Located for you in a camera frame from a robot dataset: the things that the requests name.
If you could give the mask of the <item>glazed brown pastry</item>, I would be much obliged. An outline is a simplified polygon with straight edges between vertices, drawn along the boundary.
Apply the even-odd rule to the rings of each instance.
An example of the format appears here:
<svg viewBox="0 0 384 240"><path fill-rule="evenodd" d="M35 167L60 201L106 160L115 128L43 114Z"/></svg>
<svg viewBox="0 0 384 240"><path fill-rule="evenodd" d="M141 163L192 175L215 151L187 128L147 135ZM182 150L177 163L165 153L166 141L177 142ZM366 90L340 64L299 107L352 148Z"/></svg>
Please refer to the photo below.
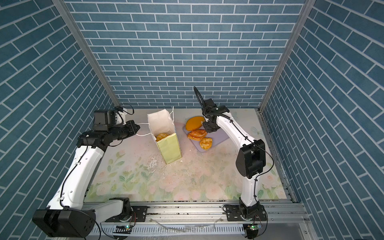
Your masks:
<svg viewBox="0 0 384 240"><path fill-rule="evenodd" d="M207 135L207 132L206 130L203 130L203 129L197 129L197 130L193 130L191 132L188 133L187 137L188 139L190 140L193 140L193 141L201 141L203 138L205 138Z"/></svg>

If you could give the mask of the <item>round orange bread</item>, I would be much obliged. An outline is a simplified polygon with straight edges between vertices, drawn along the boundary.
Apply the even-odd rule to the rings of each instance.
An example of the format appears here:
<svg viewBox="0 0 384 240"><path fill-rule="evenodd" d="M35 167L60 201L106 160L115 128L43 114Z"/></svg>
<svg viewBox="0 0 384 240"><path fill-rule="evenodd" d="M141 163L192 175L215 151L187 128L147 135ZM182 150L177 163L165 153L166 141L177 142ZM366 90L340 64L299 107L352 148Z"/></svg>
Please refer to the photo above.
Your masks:
<svg viewBox="0 0 384 240"><path fill-rule="evenodd" d="M186 123L186 130L191 132L200 129L205 121L205 118L202 116L192 117Z"/></svg>

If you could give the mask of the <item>small round knotted bun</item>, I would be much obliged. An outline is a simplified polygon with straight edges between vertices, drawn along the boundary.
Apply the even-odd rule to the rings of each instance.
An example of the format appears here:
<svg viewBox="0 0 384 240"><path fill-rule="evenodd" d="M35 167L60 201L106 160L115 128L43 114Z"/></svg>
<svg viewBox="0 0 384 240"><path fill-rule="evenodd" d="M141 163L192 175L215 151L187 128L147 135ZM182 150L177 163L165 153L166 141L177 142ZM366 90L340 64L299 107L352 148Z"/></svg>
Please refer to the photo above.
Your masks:
<svg viewBox="0 0 384 240"><path fill-rule="evenodd" d="M201 141L200 141L200 147L203 149L203 150L209 150L213 145L213 140L211 138L203 138Z"/></svg>

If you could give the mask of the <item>striped oval bread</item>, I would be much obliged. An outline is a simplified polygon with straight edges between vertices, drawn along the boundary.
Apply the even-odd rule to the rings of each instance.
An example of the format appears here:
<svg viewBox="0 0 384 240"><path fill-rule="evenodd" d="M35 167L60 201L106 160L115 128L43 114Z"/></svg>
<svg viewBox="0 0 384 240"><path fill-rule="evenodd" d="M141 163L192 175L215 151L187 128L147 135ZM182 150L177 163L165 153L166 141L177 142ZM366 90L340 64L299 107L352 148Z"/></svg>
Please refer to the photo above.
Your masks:
<svg viewBox="0 0 384 240"><path fill-rule="evenodd" d="M159 134L159 135L157 135L157 137L156 137L156 141L158 142L158 141L161 141L162 139L164 139L164 138L166 138L166 137L168 137L169 136L169 134L167 134L167 133L161 133L161 134Z"/></svg>

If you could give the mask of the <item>paper gift bag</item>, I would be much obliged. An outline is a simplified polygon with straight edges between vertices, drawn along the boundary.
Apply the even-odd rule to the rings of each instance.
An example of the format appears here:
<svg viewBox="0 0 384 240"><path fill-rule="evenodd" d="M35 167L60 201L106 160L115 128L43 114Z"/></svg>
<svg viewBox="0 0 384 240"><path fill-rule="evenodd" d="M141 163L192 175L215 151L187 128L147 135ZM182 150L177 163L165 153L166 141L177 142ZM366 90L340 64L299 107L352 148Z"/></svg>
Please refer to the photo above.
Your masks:
<svg viewBox="0 0 384 240"><path fill-rule="evenodd" d="M141 125L148 125L150 132L144 135L136 134L139 137L150 135L166 164L171 164L182 158L181 148L176 133L174 113L175 110L174 107L172 107L171 112L163 109L155 113L147 114L147 122L141 123ZM167 133L169 136L157 142L156 137L161 133Z"/></svg>

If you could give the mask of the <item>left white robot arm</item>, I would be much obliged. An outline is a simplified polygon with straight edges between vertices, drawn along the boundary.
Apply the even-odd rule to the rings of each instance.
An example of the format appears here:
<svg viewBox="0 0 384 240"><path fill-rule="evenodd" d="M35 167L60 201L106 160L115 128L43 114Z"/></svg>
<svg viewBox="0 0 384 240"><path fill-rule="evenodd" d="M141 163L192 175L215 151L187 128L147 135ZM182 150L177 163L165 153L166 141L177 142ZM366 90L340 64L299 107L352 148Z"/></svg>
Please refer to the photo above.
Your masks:
<svg viewBox="0 0 384 240"><path fill-rule="evenodd" d="M94 227L110 218L131 222L135 216L129 198L113 198L85 210L87 190L110 144L136 135L140 126L130 120L109 127L102 125L82 133L73 162L54 197L44 209L36 210L32 221L51 238L86 238Z"/></svg>

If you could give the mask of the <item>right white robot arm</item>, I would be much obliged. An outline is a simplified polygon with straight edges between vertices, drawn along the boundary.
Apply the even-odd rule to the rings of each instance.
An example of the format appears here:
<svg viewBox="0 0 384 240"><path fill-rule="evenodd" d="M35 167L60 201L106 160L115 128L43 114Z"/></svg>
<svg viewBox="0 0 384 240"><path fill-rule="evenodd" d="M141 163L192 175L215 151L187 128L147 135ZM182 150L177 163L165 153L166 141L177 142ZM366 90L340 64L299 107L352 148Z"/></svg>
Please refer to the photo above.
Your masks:
<svg viewBox="0 0 384 240"><path fill-rule="evenodd" d="M266 146L263 140L256 140L235 121L230 113L205 113L203 123L208 133L223 130L238 148L236 168L242 180L239 211L244 220L268 219L264 206L258 197L259 178L266 166Z"/></svg>

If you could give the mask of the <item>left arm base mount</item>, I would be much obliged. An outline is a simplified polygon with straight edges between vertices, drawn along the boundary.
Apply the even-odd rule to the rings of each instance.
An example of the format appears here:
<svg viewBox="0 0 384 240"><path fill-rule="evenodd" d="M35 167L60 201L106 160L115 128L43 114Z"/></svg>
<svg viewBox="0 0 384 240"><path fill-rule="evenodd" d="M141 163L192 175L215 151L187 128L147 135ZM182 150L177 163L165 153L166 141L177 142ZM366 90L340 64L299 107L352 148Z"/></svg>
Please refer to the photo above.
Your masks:
<svg viewBox="0 0 384 240"><path fill-rule="evenodd" d="M119 215L105 220L105 222L145 222L148 206L132 206L129 198L112 198L110 200L119 200L122 202L122 212Z"/></svg>

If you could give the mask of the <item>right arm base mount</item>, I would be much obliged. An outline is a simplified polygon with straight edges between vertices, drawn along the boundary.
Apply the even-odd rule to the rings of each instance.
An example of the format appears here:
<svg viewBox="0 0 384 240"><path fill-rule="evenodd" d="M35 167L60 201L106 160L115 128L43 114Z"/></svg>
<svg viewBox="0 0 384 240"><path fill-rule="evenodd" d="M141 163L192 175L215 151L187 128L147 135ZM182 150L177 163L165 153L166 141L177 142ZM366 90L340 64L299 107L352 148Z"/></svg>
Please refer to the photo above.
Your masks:
<svg viewBox="0 0 384 240"><path fill-rule="evenodd" d="M241 205L223 205L222 207L227 221L239 222L239 221L266 221L268 219L267 212L263 205L260 203L251 207Z"/></svg>

